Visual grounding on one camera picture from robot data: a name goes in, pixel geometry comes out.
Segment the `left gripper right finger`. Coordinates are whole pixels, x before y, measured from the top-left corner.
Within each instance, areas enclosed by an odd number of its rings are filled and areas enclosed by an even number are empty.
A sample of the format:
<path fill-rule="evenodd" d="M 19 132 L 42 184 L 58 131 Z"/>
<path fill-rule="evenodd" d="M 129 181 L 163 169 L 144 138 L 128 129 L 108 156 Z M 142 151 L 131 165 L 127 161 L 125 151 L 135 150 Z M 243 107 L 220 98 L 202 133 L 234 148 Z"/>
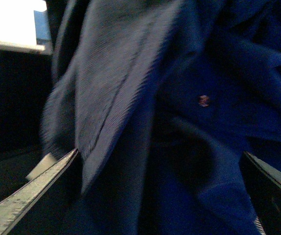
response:
<path fill-rule="evenodd" d="M 240 171 L 258 219 L 267 235 L 281 235 L 281 172 L 249 152 Z"/>

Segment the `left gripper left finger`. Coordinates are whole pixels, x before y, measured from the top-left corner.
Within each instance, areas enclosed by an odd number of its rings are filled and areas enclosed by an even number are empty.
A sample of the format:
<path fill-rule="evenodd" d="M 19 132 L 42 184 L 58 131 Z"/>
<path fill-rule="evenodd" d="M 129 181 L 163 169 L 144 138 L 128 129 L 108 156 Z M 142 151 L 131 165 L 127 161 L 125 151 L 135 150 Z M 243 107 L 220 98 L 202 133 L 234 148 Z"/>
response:
<path fill-rule="evenodd" d="M 74 149 L 0 202 L 0 235 L 57 235 L 79 194 Z"/>

